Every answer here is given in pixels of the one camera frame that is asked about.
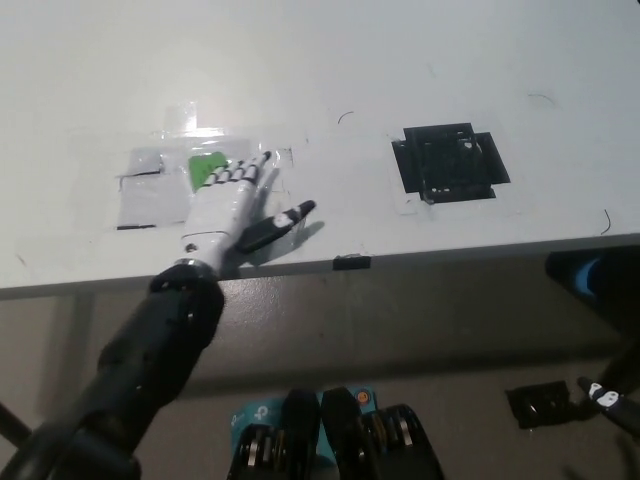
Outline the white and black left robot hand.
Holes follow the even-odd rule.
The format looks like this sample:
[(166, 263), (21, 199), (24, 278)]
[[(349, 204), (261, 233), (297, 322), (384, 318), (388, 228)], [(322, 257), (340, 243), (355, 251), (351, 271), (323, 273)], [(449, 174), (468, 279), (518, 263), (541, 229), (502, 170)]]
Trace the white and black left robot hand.
[(204, 265), (220, 272), (229, 252), (251, 254), (274, 243), (315, 208), (305, 201), (277, 215), (252, 221), (259, 180), (269, 151), (214, 170), (196, 191), (181, 236), (179, 264)]

